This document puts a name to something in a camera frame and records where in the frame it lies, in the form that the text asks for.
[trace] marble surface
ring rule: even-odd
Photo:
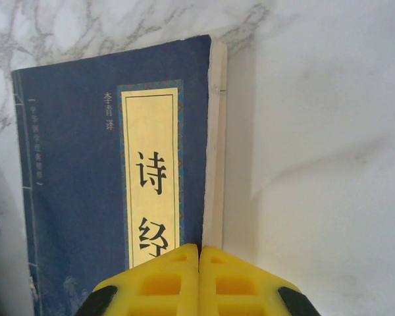
[[[0,307],[31,315],[10,71],[230,47],[224,248],[322,315],[395,315],[395,0],[0,1]]]

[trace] yellow title label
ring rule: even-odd
[[[121,92],[129,267],[180,245],[177,88]]]

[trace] book spine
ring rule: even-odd
[[[30,288],[32,301],[34,304],[35,316],[43,315],[40,292],[40,271],[38,267],[37,244],[36,244],[36,226],[35,226],[35,210],[33,200],[33,180],[32,180],[32,160],[29,122],[24,100],[22,81],[20,71],[12,72],[13,96],[16,110],[16,124],[19,139],[20,164],[22,171],[22,193],[24,201],[25,225],[26,225],[26,241],[28,246],[28,266],[30,272]]]

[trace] decorative border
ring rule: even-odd
[[[123,136],[123,115],[122,115],[122,101],[121,92],[137,91],[137,90],[152,90],[163,88],[177,88],[178,89],[178,112],[177,112],[177,135],[178,135],[178,200],[179,218],[180,218],[180,245],[184,244],[184,170],[183,170],[183,124],[184,124],[184,88],[183,80],[167,80],[159,82],[148,82],[144,84],[129,84],[117,86],[117,103],[118,103],[118,126],[120,135],[120,158],[121,158],[121,174],[122,174],[122,189],[123,189],[123,206],[127,210],[127,188],[126,188],[126,169],[124,158],[124,136]],[[123,212],[124,221],[127,223],[127,212]],[[126,256],[126,270],[129,269],[129,249],[128,249],[128,229],[124,226],[124,239],[126,241],[124,253]]]

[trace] blue book cover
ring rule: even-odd
[[[201,246],[222,201],[214,42],[13,71],[35,315],[74,315],[100,281]]]

